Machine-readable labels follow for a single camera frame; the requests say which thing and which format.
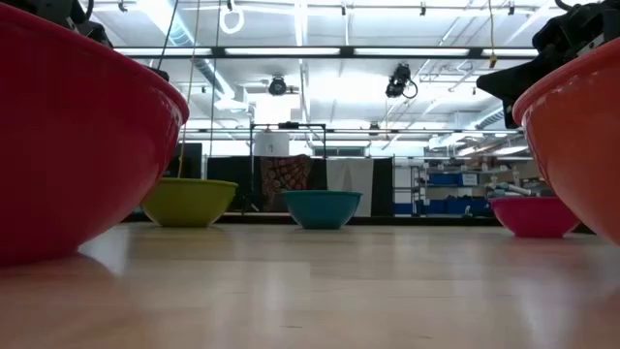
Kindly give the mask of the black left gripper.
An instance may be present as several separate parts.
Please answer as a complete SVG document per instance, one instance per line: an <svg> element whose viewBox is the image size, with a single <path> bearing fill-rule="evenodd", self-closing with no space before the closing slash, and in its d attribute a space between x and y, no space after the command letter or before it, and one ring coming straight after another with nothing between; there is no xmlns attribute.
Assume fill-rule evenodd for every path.
<svg viewBox="0 0 620 349"><path fill-rule="evenodd" d="M1 3L63 26L81 36L112 48L105 27L91 19L94 0L87 0L85 8L82 7L79 0L1 0ZM165 81L170 80L169 74L163 70L151 67L149 70Z"/></svg>

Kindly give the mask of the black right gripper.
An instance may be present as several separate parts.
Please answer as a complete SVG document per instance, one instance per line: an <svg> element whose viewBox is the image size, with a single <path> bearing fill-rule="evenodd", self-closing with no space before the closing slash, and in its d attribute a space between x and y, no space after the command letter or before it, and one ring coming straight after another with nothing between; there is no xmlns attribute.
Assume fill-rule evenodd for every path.
<svg viewBox="0 0 620 349"><path fill-rule="evenodd" d="M566 4L555 0L564 11L551 18L532 38L539 56L548 60L568 62L619 37L619 0L587 4ZM477 88L502 101L507 129L516 129L513 105L539 79L547 75L547 61L536 58L530 62L483 75Z"/></svg>

